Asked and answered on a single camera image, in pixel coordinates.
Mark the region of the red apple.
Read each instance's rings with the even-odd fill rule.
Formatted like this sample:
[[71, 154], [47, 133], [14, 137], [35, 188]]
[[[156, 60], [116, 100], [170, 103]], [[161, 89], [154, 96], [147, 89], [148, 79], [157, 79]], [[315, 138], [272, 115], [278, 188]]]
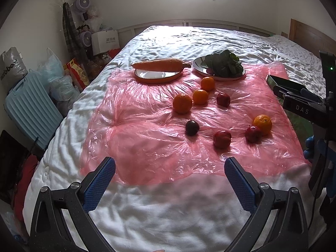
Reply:
[[213, 144], [216, 148], [227, 149], [231, 144], [232, 135], [226, 130], [219, 130], [214, 134]]
[[217, 105], [228, 108], [231, 103], [231, 98], [227, 93], [219, 93], [216, 97]]
[[245, 131], [245, 138], [248, 143], [257, 143], [262, 137], [262, 131], [257, 126], [250, 126]]

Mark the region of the wooden headboard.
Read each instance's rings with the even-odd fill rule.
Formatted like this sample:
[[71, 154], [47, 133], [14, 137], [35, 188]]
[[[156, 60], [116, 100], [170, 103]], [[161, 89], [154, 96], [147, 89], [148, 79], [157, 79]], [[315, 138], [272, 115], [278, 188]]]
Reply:
[[336, 42], [321, 31], [299, 22], [295, 19], [290, 20], [289, 32], [281, 32], [281, 36], [295, 42], [302, 48], [305, 48], [318, 58], [319, 52], [324, 51], [335, 55]]

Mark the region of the small red radish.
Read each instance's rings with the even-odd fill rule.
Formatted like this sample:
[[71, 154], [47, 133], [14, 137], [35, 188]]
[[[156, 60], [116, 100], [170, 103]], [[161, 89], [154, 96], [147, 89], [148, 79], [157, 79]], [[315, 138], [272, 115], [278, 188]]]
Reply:
[[207, 68], [206, 72], [209, 74], [209, 75], [214, 75], [214, 72], [211, 68]]

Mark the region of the orange rimmed plate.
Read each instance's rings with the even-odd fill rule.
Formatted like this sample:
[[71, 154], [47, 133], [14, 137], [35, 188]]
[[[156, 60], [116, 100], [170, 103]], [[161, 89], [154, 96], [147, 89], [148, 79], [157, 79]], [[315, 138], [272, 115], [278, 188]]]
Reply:
[[164, 84], [170, 83], [181, 77], [183, 74], [180, 72], [162, 72], [162, 71], [145, 71], [135, 70], [134, 75], [138, 82], [144, 84]]

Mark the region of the white bed quilt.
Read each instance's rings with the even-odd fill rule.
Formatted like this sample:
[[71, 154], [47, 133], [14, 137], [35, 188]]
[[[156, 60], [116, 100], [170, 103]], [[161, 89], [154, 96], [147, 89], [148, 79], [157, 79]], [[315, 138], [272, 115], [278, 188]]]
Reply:
[[[191, 62], [229, 50], [245, 75], [218, 82], [208, 103], [187, 114], [173, 109], [180, 93], [199, 88], [191, 68], [172, 83], [146, 85], [132, 64], [179, 58]], [[37, 166], [23, 208], [27, 229], [42, 187], [80, 182], [105, 157], [116, 173], [90, 212], [117, 251], [223, 251], [249, 217], [224, 173], [235, 157], [258, 181], [272, 188], [296, 187], [308, 219], [309, 238], [326, 225], [308, 187], [310, 163], [301, 140], [266, 78], [276, 75], [324, 96], [320, 59], [280, 35], [152, 26], [133, 38], [80, 94]]]

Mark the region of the upper purple fan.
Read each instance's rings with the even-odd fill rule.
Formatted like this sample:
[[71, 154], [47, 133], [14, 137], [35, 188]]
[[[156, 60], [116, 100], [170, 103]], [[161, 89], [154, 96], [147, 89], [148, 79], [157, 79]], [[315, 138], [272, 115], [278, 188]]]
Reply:
[[91, 5], [91, 0], [76, 0], [75, 1], [75, 9], [78, 12], [86, 12]]

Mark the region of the red yellow snack package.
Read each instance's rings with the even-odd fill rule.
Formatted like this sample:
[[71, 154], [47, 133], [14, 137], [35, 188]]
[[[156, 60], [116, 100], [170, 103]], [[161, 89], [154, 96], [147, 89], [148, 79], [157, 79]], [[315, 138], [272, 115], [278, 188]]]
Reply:
[[89, 85], [87, 73], [82, 69], [76, 58], [64, 65], [63, 68], [65, 74], [71, 76], [74, 86], [77, 86], [80, 92]]

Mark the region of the red cloth on floor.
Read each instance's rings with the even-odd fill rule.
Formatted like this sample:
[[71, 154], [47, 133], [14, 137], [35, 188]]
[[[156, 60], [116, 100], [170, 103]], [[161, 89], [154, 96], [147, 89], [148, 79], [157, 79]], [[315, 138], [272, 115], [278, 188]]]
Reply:
[[23, 207], [25, 203], [25, 196], [37, 165], [38, 159], [35, 155], [30, 155], [23, 162], [21, 174], [19, 175], [19, 181], [14, 190], [13, 210], [19, 222], [24, 221]]

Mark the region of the white paper shopping bag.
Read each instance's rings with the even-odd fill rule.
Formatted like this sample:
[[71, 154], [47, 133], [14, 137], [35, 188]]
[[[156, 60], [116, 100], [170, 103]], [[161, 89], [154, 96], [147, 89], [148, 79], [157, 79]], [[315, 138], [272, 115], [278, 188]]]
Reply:
[[91, 40], [93, 55], [120, 48], [118, 32], [116, 30], [103, 30], [93, 33]]

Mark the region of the large textured orange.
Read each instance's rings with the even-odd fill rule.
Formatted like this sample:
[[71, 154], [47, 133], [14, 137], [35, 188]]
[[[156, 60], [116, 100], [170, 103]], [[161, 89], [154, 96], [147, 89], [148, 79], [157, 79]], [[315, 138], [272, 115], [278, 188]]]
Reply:
[[178, 114], [188, 113], [193, 106], [193, 100], [190, 96], [182, 93], [174, 97], [173, 109]]

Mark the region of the grey printed bag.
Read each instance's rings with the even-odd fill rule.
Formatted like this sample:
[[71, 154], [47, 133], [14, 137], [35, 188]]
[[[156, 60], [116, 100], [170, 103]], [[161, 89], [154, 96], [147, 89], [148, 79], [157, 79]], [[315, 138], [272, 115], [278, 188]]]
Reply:
[[11, 47], [1, 54], [1, 84], [8, 93], [22, 78], [28, 74], [16, 47]]

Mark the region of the grey white plate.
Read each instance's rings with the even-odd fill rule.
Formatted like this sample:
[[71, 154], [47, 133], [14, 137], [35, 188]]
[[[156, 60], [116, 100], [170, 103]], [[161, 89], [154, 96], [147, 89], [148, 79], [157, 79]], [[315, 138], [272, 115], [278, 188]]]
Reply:
[[202, 62], [204, 61], [205, 57], [201, 56], [193, 60], [192, 67], [196, 71], [196, 73], [200, 74], [203, 77], [211, 77], [215, 81], [235, 81], [240, 80], [246, 76], [245, 70], [243, 70], [243, 73], [239, 77], [219, 77], [214, 74], [214, 72], [209, 68], [204, 68], [201, 66]]

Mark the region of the plaid garment on rack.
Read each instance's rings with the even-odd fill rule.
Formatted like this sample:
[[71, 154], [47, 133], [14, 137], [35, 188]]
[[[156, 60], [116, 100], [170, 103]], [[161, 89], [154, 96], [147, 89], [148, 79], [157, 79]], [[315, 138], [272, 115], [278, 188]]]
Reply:
[[63, 33], [70, 59], [76, 59], [82, 67], [86, 68], [88, 66], [88, 58], [80, 41], [79, 33], [76, 30], [68, 2], [63, 3], [62, 15]]

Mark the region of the light blue folding board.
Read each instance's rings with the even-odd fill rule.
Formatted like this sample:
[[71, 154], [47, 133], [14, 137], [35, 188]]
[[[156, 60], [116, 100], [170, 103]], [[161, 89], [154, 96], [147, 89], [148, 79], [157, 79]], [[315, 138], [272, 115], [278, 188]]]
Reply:
[[4, 108], [17, 128], [42, 150], [63, 120], [36, 72], [28, 73], [9, 91]]

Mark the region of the dark purple plum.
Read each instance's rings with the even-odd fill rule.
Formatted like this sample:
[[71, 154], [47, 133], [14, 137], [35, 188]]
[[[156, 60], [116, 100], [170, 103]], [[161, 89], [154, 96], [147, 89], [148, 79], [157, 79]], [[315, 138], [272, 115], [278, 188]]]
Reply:
[[200, 129], [199, 124], [194, 120], [188, 121], [185, 125], [185, 133], [188, 136], [196, 135], [198, 133], [199, 129]]

